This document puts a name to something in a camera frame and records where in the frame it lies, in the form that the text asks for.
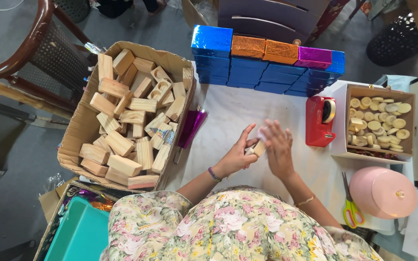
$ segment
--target bracelet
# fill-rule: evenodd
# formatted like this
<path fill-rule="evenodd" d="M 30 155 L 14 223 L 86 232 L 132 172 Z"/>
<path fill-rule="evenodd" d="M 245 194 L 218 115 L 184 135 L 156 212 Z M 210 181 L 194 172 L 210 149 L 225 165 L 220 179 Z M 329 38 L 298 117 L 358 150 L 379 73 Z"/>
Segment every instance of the bracelet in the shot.
<path fill-rule="evenodd" d="M 219 179 L 215 174 L 214 174 L 214 172 L 212 171 L 212 168 L 211 167 L 209 167 L 208 168 L 208 171 L 209 171 L 209 174 L 212 176 L 212 178 L 215 180 L 215 181 L 217 181 L 217 182 L 222 182 L 222 180 L 221 179 Z"/>
<path fill-rule="evenodd" d="M 303 201 L 303 202 L 301 202 L 301 203 L 295 204 L 294 206 L 295 206 L 295 207 L 299 207 L 300 205 L 307 204 L 307 203 L 311 202 L 311 201 L 312 201 L 312 200 L 314 200 L 314 199 L 315 199 L 315 195 L 314 195 L 314 196 L 312 196 L 312 197 L 310 197 L 310 198 L 308 198 L 308 199 L 306 199 L 306 201 Z"/>

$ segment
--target purple box lid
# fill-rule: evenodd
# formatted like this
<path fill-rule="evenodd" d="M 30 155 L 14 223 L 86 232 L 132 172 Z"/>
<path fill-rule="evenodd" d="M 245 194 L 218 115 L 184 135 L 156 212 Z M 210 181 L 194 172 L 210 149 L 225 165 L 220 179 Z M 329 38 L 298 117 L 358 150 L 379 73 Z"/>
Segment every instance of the purple box lid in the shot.
<path fill-rule="evenodd" d="M 332 51 L 299 46 L 299 58 L 294 66 L 326 69 L 332 64 Z"/>

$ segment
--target purple wristband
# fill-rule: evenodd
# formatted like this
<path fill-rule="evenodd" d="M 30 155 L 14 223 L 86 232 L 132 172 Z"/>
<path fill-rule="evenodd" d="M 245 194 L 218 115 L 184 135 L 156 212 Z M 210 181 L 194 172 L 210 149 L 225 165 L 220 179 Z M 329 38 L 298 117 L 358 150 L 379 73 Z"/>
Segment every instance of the purple wristband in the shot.
<path fill-rule="evenodd" d="M 212 178 L 215 180 L 215 181 L 217 181 L 217 182 L 222 182 L 222 180 L 221 179 L 219 179 L 215 174 L 214 174 L 214 172 L 212 171 L 212 168 L 211 167 L 209 167 L 208 168 L 208 171 L 209 171 L 209 174 L 212 176 Z"/>

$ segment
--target pink round container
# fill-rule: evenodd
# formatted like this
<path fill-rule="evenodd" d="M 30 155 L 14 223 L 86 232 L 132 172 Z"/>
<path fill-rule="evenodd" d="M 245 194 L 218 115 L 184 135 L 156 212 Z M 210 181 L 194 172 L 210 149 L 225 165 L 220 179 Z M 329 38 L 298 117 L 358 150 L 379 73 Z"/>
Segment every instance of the pink round container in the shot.
<path fill-rule="evenodd" d="M 417 206 L 412 182 L 396 171 L 382 167 L 359 169 L 352 175 L 349 192 L 356 206 L 374 217 L 407 217 Z"/>

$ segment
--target woman's right hand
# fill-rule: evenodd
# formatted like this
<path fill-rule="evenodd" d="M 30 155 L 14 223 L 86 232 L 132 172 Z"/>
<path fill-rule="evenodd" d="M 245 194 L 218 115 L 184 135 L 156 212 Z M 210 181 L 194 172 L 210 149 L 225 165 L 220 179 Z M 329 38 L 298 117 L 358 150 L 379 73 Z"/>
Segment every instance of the woman's right hand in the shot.
<path fill-rule="evenodd" d="M 293 137 L 289 129 L 282 130 L 278 120 L 271 122 L 267 119 L 265 122 L 269 129 L 261 128 L 261 132 L 267 139 L 265 146 L 269 167 L 272 173 L 282 180 L 295 173 L 291 157 Z"/>

